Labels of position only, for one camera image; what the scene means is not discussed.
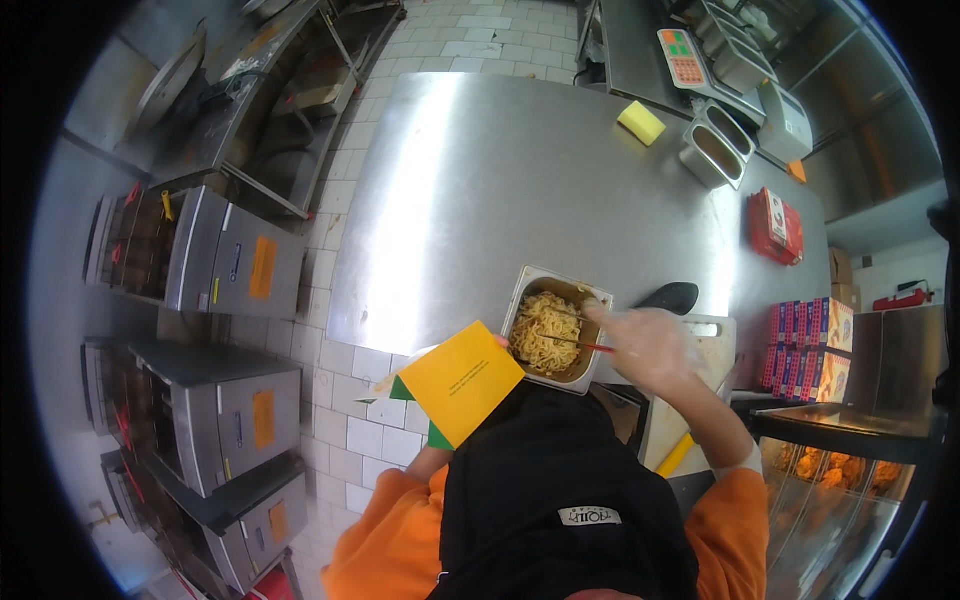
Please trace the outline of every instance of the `yellow sponge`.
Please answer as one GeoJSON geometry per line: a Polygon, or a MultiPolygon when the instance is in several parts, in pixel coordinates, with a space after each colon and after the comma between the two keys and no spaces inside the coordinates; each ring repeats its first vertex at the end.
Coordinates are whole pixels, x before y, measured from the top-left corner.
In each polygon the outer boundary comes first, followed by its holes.
{"type": "Polygon", "coordinates": [[[633,132],[647,146],[657,141],[657,138],[666,129],[663,122],[654,116],[653,112],[647,110],[644,105],[637,101],[634,101],[621,112],[616,120],[633,132]]]}

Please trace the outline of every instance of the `hand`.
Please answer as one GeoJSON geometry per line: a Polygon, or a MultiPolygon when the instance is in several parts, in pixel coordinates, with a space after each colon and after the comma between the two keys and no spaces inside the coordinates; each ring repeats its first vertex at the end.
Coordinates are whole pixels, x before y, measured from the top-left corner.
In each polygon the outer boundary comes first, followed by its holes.
{"type": "Polygon", "coordinates": [[[668,399],[698,381],[689,334],[672,313],[660,308],[610,313],[587,300],[584,314],[607,331],[616,348],[614,368],[642,392],[668,399]]]}

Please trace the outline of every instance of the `cooked noodles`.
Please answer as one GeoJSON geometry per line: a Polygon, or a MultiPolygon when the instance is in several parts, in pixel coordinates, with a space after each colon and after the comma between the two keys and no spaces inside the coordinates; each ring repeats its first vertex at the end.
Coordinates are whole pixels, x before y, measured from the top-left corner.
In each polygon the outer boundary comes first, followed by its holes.
{"type": "Polygon", "coordinates": [[[562,315],[558,310],[580,314],[573,304],[550,292],[529,296],[523,300],[514,330],[510,333],[510,348],[514,356],[546,375],[563,371],[580,355],[578,346],[538,335],[542,333],[566,340],[580,338],[580,321],[562,315]]]}

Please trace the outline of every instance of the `tiled floor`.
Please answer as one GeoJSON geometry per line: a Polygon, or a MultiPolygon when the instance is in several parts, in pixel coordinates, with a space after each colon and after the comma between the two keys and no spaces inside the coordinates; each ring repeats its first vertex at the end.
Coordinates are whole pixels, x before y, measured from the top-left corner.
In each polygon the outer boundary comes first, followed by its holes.
{"type": "Polygon", "coordinates": [[[320,568],[340,534],[356,522],[383,470],[410,464],[425,444],[428,419],[416,403],[382,399],[372,383],[405,357],[326,340],[333,265],[367,148],[402,73],[480,72],[571,84],[576,65],[576,12],[552,0],[412,0],[408,18],[348,106],[341,135],[318,186],[319,214],[304,224],[298,314],[293,322],[234,317],[234,343],[303,365],[300,452],[308,466],[309,523],[291,544],[307,600],[326,598],[320,568]]]}

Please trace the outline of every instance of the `fire extinguisher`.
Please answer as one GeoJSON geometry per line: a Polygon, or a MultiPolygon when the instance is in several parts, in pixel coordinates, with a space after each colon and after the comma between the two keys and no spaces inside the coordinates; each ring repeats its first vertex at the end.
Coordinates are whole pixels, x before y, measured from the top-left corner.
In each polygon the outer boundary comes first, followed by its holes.
{"type": "Polygon", "coordinates": [[[920,306],[925,302],[933,301],[933,294],[934,292],[930,291],[926,279],[901,283],[897,286],[897,294],[895,296],[876,300],[874,302],[874,310],[920,306]],[[921,283],[924,284],[924,287],[918,287],[921,283]]]}

